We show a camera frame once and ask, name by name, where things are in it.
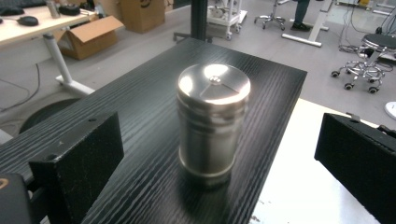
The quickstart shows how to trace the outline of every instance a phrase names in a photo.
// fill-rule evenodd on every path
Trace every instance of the chair base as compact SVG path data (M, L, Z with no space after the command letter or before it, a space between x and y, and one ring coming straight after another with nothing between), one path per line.
M385 104L385 111L391 118L396 119L396 102Z
M282 31L285 30L285 19L283 19L283 18L281 18L281 17L276 17L276 16L274 16L274 13L271 13L271 15L269 15L269 16L266 16L266 15L264 15L264 16L258 16L258 17L256 17L256 18L254 19L254 23L256 23L257 20L261 20L261 19L264 19L264 22L262 23L262 29L265 29L265 24L266 24L268 21L276 21L276 22L280 25L280 29L281 29Z
M369 88L370 93L376 93L382 86L382 78L385 77L384 71L375 66L374 63L368 65L366 62L347 62L346 65L340 67L337 71L333 71L332 77L339 77L343 69L345 69L347 74L354 75L352 82L347 83L344 87L348 91L352 90L359 77L363 77L366 78L369 83L377 84L375 87Z

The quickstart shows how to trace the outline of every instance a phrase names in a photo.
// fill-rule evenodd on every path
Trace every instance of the black pole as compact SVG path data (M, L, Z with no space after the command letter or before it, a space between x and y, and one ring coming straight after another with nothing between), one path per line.
M191 0L191 37L206 40L207 0Z

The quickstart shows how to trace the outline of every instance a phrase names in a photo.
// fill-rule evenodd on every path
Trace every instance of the stainless steel container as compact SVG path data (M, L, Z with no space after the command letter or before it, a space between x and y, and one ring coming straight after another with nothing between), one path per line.
M188 177L213 187L226 182L247 110L250 81L225 64L197 64L178 79L180 163Z

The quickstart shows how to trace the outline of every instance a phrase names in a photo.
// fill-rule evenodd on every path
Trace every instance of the office chair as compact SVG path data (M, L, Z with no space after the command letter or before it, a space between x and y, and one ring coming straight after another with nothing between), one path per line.
M273 11L271 12L271 15L269 16L258 16L254 19L254 23L256 24L256 21L258 19L264 19L264 22L262 23L262 29L265 29L265 23L267 23L268 21L276 21L277 23L279 23L280 25L280 29L282 31L285 30L285 19L281 18L281 17L277 17L275 15L276 13L276 4L277 4L278 0L274 0L274 6L273 6Z
M396 38L391 35L365 35L361 41L365 51L372 50L373 53L364 62L347 62L337 71L332 71L332 77L339 77L341 70L345 69L347 74L355 75L352 82L345 84L346 90L352 90L358 77L365 77L369 83L377 83L376 87L370 87L369 92L374 94L379 91L382 85L384 71L376 66L376 60L381 54L396 50Z

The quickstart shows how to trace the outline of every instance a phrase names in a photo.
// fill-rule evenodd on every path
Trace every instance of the wood grain surface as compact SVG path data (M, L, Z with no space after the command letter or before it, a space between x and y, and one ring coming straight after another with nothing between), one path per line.
M232 178L212 190L189 185L177 158L177 78L197 63L234 66L251 82ZM118 111L125 156L83 223L248 223L305 76L187 39L2 145L0 173L30 178L30 158L78 122Z

